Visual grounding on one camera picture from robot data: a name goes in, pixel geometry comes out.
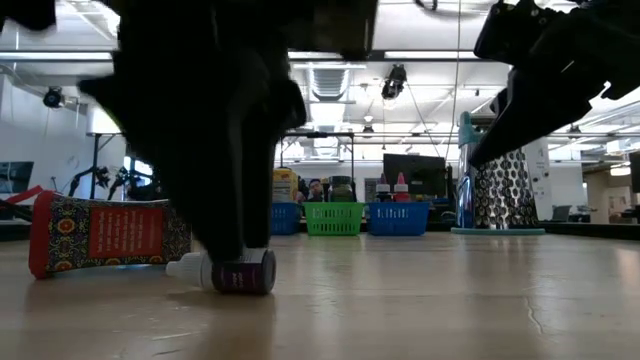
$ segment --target small bottle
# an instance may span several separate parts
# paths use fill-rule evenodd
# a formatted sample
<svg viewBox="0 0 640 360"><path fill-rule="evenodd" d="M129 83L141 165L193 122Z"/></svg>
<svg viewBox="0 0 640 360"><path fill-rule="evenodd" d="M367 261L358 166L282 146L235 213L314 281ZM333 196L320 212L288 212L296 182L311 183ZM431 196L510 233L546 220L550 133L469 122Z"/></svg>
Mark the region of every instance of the small bottle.
<svg viewBox="0 0 640 360"><path fill-rule="evenodd" d="M276 257L270 249L245 249L237 261L213 263L206 252L193 252L167 264L167 275L204 290L266 295L276 278Z"/></svg>
<svg viewBox="0 0 640 360"><path fill-rule="evenodd" d="M330 202L353 202L353 190L351 189L350 176L332 176L329 179Z"/></svg>
<svg viewBox="0 0 640 360"><path fill-rule="evenodd" d="M393 186L395 195L393 199L395 202L411 202L411 196L409 196L409 185L404 183L404 175L398 174L398 181Z"/></svg>
<svg viewBox="0 0 640 360"><path fill-rule="evenodd" d="M387 178L384 173L380 175L380 181L376 185L376 202L393 202L391 186L387 184Z"/></svg>

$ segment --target security camera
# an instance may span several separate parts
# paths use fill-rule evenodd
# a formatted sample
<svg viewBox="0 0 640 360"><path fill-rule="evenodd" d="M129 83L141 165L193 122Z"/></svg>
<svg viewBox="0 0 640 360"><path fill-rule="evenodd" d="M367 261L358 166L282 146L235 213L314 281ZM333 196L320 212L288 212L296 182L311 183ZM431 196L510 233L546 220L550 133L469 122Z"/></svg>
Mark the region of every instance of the security camera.
<svg viewBox="0 0 640 360"><path fill-rule="evenodd" d="M407 81L407 71L404 69L404 65L395 64L384 81L382 87L382 98L385 100L393 100L397 98L402 90L404 90L404 83Z"/></svg>
<svg viewBox="0 0 640 360"><path fill-rule="evenodd" d="M42 98L44 106L51 109L59 109L64 104L64 96L61 87L49 87L49 91Z"/></svg>

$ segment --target green basket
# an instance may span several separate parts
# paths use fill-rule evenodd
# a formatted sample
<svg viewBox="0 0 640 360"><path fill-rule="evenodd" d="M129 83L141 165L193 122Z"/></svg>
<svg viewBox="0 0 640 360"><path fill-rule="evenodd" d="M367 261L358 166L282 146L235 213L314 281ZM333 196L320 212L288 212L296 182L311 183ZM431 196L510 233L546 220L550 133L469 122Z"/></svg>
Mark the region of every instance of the green basket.
<svg viewBox="0 0 640 360"><path fill-rule="evenodd" d="M309 235L358 235L363 203L304 203Z"/></svg>

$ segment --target tube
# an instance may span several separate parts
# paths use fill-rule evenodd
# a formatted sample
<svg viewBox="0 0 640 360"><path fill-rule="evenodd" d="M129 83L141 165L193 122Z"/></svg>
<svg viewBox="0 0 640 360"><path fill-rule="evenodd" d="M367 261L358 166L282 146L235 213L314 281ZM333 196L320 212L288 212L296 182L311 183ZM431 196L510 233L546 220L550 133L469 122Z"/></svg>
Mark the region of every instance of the tube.
<svg viewBox="0 0 640 360"><path fill-rule="evenodd" d="M30 238L36 279L96 266L166 264L191 250L191 227L168 200L82 200L52 191L35 200Z"/></svg>

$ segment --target floor crack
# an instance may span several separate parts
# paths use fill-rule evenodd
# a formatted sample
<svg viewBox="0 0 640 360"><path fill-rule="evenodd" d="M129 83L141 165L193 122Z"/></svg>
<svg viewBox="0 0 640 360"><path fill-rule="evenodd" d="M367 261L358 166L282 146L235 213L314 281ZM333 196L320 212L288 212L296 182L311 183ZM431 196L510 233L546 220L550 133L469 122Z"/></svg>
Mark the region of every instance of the floor crack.
<svg viewBox="0 0 640 360"><path fill-rule="evenodd" d="M524 304L527 306L527 316L529 317L529 321L531 321L536 326L536 329L538 329L538 334L544 335L544 328L542 327L542 324L540 324L540 321L536 319L536 312L535 310L533 310L531 301L529 300L528 296L524 297Z"/></svg>

